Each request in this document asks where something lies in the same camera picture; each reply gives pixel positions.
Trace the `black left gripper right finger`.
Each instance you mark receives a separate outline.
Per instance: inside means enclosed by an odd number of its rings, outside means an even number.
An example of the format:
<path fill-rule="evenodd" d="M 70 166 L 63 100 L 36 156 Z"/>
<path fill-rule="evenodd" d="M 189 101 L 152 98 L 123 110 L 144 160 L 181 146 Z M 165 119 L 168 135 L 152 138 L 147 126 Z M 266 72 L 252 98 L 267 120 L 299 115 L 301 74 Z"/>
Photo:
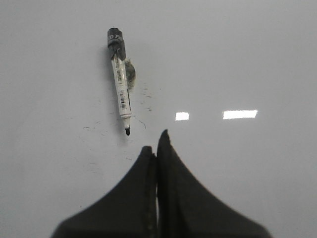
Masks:
<path fill-rule="evenodd" d="M 159 237 L 269 238 L 265 227 L 210 193 L 171 145 L 168 131 L 158 141 Z"/>

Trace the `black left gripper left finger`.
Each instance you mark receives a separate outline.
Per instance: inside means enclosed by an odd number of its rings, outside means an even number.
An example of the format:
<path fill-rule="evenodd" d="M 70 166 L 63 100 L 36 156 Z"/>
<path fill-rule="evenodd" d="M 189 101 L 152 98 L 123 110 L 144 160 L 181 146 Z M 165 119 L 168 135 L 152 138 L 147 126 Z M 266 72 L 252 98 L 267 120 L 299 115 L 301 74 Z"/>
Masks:
<path fill-rule="evenodd" d="M 144 146 L 124 178 L 104 197 L 64 220 L 54 238 L 155 238 L 157 162 Z"/>

